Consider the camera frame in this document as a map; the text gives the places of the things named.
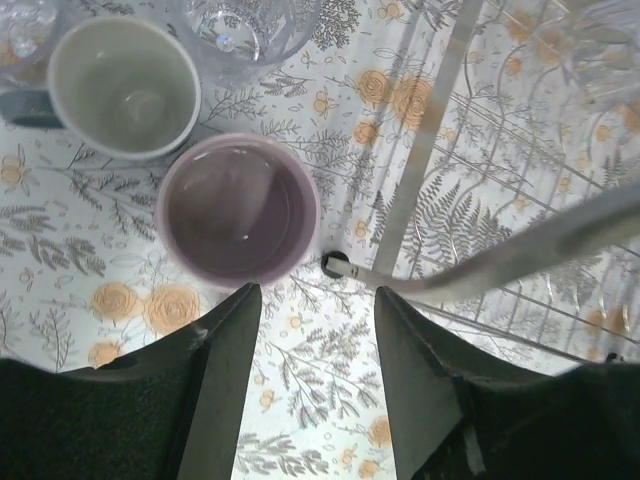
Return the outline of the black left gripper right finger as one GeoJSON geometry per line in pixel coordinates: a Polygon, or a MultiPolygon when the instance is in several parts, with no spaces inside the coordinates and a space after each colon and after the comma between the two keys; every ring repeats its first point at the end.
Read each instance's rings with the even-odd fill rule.
{"type": "Polygon", "coordinates": [[[586,363],[556,376],[501,360],[391,289],[375,332],[401,479],[635,479],[639,367],[586,363]]]}

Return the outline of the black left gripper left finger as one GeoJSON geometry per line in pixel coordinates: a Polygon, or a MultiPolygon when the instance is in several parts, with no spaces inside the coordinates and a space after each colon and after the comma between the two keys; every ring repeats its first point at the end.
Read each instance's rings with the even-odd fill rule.
{"type": "Polygon", "coordinates": [[[1,362],[5,479],[227,479],[260,323],[248,284],[100,368],[1,362]]]}

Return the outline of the pink ribbed mug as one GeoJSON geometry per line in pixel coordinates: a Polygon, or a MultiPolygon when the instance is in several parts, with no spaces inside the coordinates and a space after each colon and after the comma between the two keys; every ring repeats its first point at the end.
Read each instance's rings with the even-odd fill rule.
{"type": "Polygon", "coordinates": [[[287,146],[247,133],[209,137],[170,166],[156,230],[169,256],[208,286],[234,290],[286,276],[321,220],[314,179],[287,146]]]}

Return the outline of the grey-blue textured mug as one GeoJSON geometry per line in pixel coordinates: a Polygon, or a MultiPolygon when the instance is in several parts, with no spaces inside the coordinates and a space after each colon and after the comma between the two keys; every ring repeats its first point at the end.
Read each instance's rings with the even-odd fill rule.
{"type": "Polygon", "coordinates": [[[67,129],[109,157],[146,161],[187,141],[201,103],[197,68],[176,38],[134,17],[95,17],[58,41],[43,88],[2,92],[1,117],[67,129]]]}

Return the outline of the clear faceted glass cup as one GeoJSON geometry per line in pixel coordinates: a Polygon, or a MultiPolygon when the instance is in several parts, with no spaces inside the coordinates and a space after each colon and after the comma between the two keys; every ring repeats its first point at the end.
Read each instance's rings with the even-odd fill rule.
{"type": "Polygon", "coordinates": [[[276,70],[311,39],[320,1],[182,0],[171,24],[201,79],[237,89],[276,70]]]}

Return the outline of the clear glass tumbler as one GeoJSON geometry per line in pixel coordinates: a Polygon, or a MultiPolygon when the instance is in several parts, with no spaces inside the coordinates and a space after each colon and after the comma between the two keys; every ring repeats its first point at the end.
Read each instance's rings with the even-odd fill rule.
{"type": "Polygon", "coordinates": [[[584,103],[605,110],[639,98],[639,3],[582,1],[568,21],[570,78],[584,103]]]}

